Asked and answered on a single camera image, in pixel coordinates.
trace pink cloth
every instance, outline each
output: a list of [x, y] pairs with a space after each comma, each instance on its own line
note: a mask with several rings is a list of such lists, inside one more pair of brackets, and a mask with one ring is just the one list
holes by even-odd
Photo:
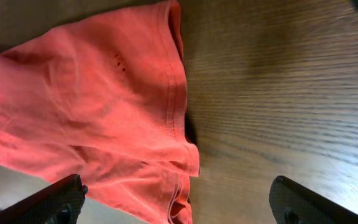
[[56, 27], [0, 55], [0, 165], [149, 223], [192, 223], [186, 78], [176, 1]]

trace wrinkled fabric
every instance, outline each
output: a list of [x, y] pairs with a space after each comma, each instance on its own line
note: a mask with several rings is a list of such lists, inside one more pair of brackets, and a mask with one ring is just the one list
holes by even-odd
[[149, 223], [192, 223], [198, 151], [184, 133], [176, 1], [56, 27], [0, 54], [0, 166], [49, 182], [77, 173], [88, 197]]

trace red fabric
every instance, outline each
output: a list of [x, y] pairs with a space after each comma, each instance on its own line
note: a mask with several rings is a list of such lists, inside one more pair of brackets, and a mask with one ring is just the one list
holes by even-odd
[[176, 1], [56, 27], [0, 55], [0, 165], [150, 223], [191, 223], [198, 151], [184, 133]]

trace wooden surface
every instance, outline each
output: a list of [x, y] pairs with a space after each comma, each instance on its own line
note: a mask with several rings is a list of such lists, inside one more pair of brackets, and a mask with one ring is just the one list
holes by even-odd
[[[0, 51], [57, 24], [152, 1], [18, 2], [0, 3]], [[201, 156], [195, 223], [275, 223], [277, 175], [358, 213], [358, 13], [349, 1], [179, 2]]]

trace brown wooden tabletop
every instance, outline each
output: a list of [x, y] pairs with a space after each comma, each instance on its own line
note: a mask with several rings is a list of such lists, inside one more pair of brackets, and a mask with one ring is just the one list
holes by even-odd
[[[149, 2], [0, 0], [0, 51]], [[358, 13], [350, 1], [179, 2], [201, 158], [190, 196], [195, 223], [275, 223], [277, 175], [358, 213]]]

